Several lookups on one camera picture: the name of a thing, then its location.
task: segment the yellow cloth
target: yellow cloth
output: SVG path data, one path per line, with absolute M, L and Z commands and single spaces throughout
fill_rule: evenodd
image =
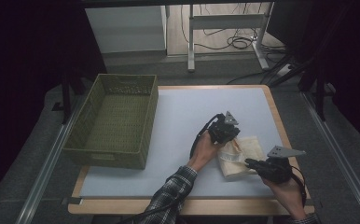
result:
M 228 157 L 236 158 L 237 160 L 229 161 Z M 257 161 L 265 160 L 264 153 L 256 136 L 244 137 L 242 139 L 235 138 L 227 142 L 218 152 L 218 160 L 224 177 L 256 175 L 255 170 L 245 166 L 244 160 L 247 158 Z

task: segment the green woven basket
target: green woven basket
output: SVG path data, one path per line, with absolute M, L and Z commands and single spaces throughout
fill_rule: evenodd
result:
M 100 74 L 63 147 L 80 165 L 145 169 L 157 76 Z

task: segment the wooden floor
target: wooden floor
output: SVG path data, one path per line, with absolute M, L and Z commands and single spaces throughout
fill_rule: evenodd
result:
M 269 3 L 240 3 L 240 4 L 208 4 L 194 5 L 194 15 L 223 15 L 223 14 L 256 14 L 264 13 Z M 167 53 L 168 55 L 187 54 L 187 45 L 189 40 L 189 5 L 170 6 L 170 14 L 167 20 Z M 253 51 L 249 41 L 236 44 L 237 47 L 247 47 L 245 49 L 236 49 L 228 45 L 228 39 L 236 36 L 250 38 L 254 35 L 251 29 L 227 29 L 220 32 L 219 30 L 198 30 L 194 31 L 194 43 L 196 53 L 220 53 L 220 52 L 242 52 Z M 273 36 L 265 33 L 263 44 L 267 46 L 281 46 L 282 43 Z

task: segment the wooden table edge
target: wooden table edge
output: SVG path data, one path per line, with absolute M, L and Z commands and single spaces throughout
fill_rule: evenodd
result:
M 204 89 L 244 89 L 260 88 L 264 91 L 270 112 L 275 121 L 276 128 L 284 147 L 291 148 L 287 133 L 280 118 L 279 111 L 274 103 L 270 88 L 266 85 L 211 85 L 211 86 L 159 86 L 159 90 L 204 90 Z M 290 158 L 292 166 L 299 168 L 297 160 Z M 80 191 L 89 166 L 83 166 L 78 175 L 73 198 L 80 198 Z M 307 199 L 311 196 L 307 190 Z M 145 211 L 150 199 L 81 199 L 80 204 L 68 204 L 71 214 L 117 214 L 132 215 Z M 213 204 L 220 204 L 219 209 Z M 305 206 L 307 213 L 314 212 L 313 205 Z M 288 215 L 287 211 L 273 198 L 250 198 L 250 199 L 187 199 L 180 213 L 181 215 L 223 215 L 223 216 L 279 216 Z

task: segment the sleeve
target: sleeve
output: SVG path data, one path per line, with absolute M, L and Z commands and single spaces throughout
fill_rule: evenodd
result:
M 289 219 L 288 224 L 319 224 L 319 218 L 316 214 L 310 214 L 305 219 L 302 220 L 293 220 Z
M 188 166 L 182 166 L 166 179 L 166 183 L 154 194 L 146 211 L 161 208 L 170 203 L 172 206 L 153 213 L 143 219 L 145 224 L 174 224 L 183 207 L 184 199 L 191 192 L 197 172 Z

